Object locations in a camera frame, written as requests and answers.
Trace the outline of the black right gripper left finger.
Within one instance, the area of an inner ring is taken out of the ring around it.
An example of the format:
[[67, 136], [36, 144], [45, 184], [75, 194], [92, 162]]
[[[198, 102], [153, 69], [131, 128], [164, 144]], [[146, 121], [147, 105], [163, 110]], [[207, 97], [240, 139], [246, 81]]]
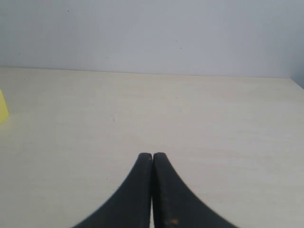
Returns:
[[148, 228], [151, 214], [152, 155], [140, 153], [116, 192], [76, 228]]

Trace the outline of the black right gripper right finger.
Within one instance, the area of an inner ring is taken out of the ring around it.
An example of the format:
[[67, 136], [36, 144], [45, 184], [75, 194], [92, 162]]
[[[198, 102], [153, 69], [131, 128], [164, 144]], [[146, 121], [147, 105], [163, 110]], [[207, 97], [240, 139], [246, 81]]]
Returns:
[[156, 228], [233, 228], [183, 182], [167, 155], [153, 155], [152, 208]]

